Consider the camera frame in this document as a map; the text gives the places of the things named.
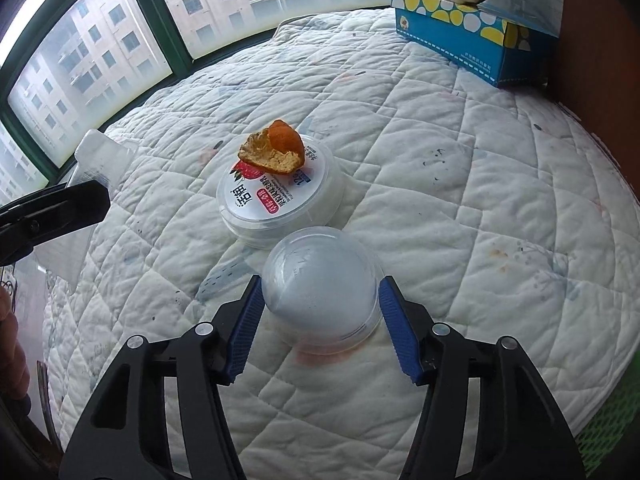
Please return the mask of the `person's left hand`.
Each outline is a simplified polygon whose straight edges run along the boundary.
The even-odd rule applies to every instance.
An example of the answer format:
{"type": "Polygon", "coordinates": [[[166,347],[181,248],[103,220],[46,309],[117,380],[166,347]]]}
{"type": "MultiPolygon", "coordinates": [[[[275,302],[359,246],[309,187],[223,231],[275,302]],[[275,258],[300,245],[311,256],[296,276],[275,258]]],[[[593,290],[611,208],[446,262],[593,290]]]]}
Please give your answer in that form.
{"type": "Polygon", "coordinates": [[[1,286],[0,309],[1,393],[12,400],[21,400],[27,394],[29,371],[26,354],[17,340],[18,322],[11,308],[11,297],[4,286],[1,286]]]}

